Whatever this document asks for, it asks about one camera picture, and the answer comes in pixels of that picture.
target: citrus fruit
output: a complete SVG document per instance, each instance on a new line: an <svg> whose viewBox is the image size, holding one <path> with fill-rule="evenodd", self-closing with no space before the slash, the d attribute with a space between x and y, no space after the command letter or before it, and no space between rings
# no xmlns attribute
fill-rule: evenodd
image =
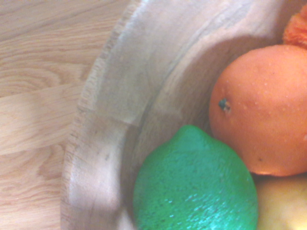
<svg viewBox="0 0 307 230"><path fill-rule="evenodd" d="M139 230L255 230L258 219L242 160L195 126L183 126L145 159L133 210Z"/></svg>
<svg viewBox="0 0 307 230"><path fill-rule="evenodd" d="M283 42L307 49L307 4L291 17L283 33Z"/></svg>
<svg viewBox="0 0 307 230"><path fill-rule="evenodd" d="M307 50L275 45L237 58L213 88L209 118L251 172L307 171Z"/></svg>

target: lemon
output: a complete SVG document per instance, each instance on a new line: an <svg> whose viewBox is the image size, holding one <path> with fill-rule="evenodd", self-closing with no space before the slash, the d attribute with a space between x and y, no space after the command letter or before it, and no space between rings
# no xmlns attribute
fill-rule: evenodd
<svg viewBox="0 0 307 230"><path fill-rule="evenodd" d="M254 230L254 182L226 144L183 126L144 161L135 183L139 230Z"/></svg>

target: fruit bowl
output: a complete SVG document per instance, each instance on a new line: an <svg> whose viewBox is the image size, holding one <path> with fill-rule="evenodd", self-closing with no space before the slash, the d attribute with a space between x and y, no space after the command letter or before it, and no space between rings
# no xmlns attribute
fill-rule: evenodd
<svg viewBox="0 0 307 230"><path fill-rule="evenodd" d="M210 132L216 79L279 44L302 0L134 0L95 61L67 145L63 230L135 230L132 194L148 154L183 125Z"/></svg>

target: wooden table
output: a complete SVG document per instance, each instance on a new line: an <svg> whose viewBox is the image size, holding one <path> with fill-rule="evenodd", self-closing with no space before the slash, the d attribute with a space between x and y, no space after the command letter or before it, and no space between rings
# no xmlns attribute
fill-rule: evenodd
<svg viewBox="0 0 307 230"><path fill-rule="evenodd" d="M128 2L1 1L0 229L60 229L70 123Z"/></svg>

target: yellow fruit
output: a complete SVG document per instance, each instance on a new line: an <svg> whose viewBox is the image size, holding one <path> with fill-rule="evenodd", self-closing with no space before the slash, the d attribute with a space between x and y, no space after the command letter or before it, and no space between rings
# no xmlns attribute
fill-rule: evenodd
<svg viewBox="0 0 307 230"><path fill-rule="evenodd" d="M257 230L307 229L307 174L256 182Z"/></svg>

